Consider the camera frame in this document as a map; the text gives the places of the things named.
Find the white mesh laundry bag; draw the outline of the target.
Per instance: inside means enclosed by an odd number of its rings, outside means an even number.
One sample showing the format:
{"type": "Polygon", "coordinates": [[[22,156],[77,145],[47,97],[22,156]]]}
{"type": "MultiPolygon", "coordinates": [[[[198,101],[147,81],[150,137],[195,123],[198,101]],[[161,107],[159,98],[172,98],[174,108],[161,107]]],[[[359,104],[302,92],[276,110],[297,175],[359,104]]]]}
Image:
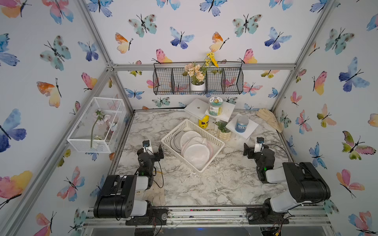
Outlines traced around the white mesh laundry bag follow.
{"type": "Polygon", "coordinates": [[[187,142],[182,150],[183,158],[197,170],[201,171],[213,154],[206,138],[196,137],[187,142]]]}

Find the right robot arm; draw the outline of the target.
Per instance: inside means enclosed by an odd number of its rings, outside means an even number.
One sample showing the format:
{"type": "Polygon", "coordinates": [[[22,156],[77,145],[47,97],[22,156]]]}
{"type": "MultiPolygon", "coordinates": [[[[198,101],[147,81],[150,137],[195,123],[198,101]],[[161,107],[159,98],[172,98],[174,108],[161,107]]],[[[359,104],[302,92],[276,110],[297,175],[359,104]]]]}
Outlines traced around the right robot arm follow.
{"type": "Polygon", "coordinates": [[[244,144],[243,155],[257,165],[258,179],[264,184],[286,183],[288,190],[268,198],[261,206],[246,209],[250,225],[288,224],[289,211],[301,204],[317,204],[328,200],[331,190],[310,162],[284,162],[275,168],[275,152],[268,145],[244,144]]]}

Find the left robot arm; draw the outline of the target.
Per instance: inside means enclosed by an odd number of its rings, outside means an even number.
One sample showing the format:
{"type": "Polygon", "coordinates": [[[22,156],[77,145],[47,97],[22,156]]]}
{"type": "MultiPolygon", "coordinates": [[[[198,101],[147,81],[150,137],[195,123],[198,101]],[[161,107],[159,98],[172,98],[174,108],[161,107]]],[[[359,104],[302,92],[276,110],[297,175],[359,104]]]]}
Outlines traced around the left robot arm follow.
{"type": "Polygon", "coordinates": [[[135,174],[107,176],[94,205],[95,218],[153,217],[151,202],[137,200],[135,195],[153,186],[157,175],[155,163],[164,158],[163,149],[159,146],[158,152],[152,152],[144,147],[137,156],[139,167],[135,174]]]}

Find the blue label jar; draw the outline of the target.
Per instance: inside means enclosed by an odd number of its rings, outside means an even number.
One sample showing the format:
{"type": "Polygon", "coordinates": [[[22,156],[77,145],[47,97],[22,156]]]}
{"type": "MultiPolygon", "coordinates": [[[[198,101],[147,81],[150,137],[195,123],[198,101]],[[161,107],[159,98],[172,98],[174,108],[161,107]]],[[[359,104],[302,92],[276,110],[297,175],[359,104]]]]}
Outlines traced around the blue label jar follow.
{"type": "Polygon", "coordinates": [[[238,133],[244,133],[248,127],[249,119],[246,116],[240,116],[237,119],[235,125],[235,131],[238,133]]]}

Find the white tiered shelf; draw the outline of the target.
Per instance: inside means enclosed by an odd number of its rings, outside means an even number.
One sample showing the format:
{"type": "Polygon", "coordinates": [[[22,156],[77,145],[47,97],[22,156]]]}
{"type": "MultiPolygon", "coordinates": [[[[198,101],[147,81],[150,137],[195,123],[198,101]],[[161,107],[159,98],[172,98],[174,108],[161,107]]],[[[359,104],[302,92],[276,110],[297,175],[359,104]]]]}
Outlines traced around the white tiered shelf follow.
{"type": "Polygon", "coordinates": [[[238,135],[246,140],[249,139],[249,137],[252,135],[252,133],[258,128],[258,124],[254,121],[248,119],[248,125],[247,128],[243,133],[240,133],[236,131],[236,125],[237,120],[239,117],[241,117],[241,114],[237,114],[233,119],[231,118],[232,112],[235,109],[234,104],[230,103],[223,103],[221,114],[219,116],[212,116],[209,112],[210,105],[209,103],[206,103],[200,99],[195,99],[193,102],[191,102],[189,105],[186,106],[184,109],[185,112],[190,114],[191,116],[197,118],[197,120],[202,120],[205,116],[209,116],[210,118],[214,118],[217,122],[223,121],[226,122],[226,128],[228,128],[232,133],[235,135],[238,135]]]}

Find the small green potted plant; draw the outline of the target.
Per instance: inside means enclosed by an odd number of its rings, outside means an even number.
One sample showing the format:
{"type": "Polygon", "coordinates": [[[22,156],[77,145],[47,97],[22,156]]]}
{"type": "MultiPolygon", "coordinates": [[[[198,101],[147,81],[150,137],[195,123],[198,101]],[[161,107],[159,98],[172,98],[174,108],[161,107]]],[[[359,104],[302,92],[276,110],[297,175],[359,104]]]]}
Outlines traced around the small green potted plant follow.
{"type": "Polygon", "coordinates": [[[231,138],[231,131],[227,129],[227,122],[218,121],[215,122],[216,127],[218,128],[217,136],[220,140],[229,141],[231,138]]]}

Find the white plastic basket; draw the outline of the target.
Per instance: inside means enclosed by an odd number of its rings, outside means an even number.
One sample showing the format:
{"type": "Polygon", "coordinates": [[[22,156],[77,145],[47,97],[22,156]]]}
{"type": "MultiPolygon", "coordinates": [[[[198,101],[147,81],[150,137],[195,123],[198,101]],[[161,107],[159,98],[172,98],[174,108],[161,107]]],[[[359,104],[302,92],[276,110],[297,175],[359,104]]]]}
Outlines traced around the white plastic basket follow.
{"type": "Polygon", "coordinates": [[[225,143],[186,119],[161,142],[197,172],[202,173],[225,147],[225,143]]]}

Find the pink artificial flower stem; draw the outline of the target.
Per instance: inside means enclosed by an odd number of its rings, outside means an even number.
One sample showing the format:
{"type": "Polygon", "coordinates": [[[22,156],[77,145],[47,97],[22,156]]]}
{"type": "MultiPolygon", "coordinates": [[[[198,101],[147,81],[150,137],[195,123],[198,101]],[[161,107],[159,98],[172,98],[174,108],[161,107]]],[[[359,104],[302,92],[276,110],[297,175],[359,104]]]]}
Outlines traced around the pink artificial flower stem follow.
{"type": "Polygon", "coordinates": [[[92,129],[91,129],[90,148],[93,148],[94,129],[95,129],[95,127],[103,125],[104,123],[106,123],[111,118],[111,116],[109,114],[106,114],[100,108],[98,108],[93,113],[93,116],[95,117],[95,121],[94,121],[94,124],[93,124],[92,129]]]}

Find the green label jar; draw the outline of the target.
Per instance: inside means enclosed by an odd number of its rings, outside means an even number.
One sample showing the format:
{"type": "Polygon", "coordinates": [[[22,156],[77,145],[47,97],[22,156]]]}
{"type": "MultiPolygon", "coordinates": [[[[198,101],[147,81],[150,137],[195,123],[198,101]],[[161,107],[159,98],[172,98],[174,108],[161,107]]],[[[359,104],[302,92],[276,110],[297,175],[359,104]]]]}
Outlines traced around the green label jar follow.
{"type": "Polygon", "coordinates": [[[213,96],[209,99],[209,114],[219,116],[222,113],[223,99],[219,96],[213,96]]]}

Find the white flower pot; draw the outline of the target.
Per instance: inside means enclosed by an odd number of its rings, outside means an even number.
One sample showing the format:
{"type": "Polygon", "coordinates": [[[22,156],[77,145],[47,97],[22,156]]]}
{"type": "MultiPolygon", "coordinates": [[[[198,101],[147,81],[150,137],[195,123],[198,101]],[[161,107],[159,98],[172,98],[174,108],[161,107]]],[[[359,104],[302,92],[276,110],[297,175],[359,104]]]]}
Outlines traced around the white flower pot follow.
{"type": "Polygon", "coordinates": [[[194,81],[191,81],[190,89],[191,91],[205,91],[206,83],[204,81],[199,82],[199,83],[195,83],[194,81]]]}

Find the artificial flower bouquet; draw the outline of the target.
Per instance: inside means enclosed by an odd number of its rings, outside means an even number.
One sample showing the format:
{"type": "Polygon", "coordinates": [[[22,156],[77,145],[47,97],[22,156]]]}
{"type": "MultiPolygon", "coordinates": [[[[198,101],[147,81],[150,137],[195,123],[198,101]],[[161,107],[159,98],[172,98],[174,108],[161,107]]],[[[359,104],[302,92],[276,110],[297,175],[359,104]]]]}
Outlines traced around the artificial flower bouquet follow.
{"type": "Polygon", "coordinates": [[[190,63],[185,65],[184,72],[182,73],[182,75],[189,76],[191,81],[199,83],[205,81],[207,71],[212,66],[216,68],[219,67],[214,52],[208,53],[206,55],[206,58],[204,59],[204,62],[190,63]]]}

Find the white mesh wall box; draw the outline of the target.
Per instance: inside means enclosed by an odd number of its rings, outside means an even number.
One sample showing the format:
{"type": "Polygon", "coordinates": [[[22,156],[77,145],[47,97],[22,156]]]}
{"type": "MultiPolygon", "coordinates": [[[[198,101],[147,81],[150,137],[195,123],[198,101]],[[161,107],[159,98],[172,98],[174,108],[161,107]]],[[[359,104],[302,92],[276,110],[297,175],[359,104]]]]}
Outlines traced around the white mesh wall box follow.
{"type": "Polygon", "coordinates": [[[93,97],[67,141],[77,152],[112,153],[126,113],[122,99],[93,97]]]}

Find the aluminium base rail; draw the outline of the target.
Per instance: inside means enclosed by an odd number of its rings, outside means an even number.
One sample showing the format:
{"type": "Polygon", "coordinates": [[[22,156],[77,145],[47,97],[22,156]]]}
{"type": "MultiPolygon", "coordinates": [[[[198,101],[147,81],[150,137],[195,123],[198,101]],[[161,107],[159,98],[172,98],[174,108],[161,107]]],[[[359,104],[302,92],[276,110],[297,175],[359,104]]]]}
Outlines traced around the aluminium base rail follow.
{"type": "Polygon", "coordinates": [[[285,224],[281,220],[250,220],[252,206],[170,206],[157,207],[167,216],[153,217],[137,222],[135,218],[100,219],[89,210],[84,228],[190,228],[190,227],[330,227],[330,220],[322,206],[299,206],[284,214],[285,224]]]}

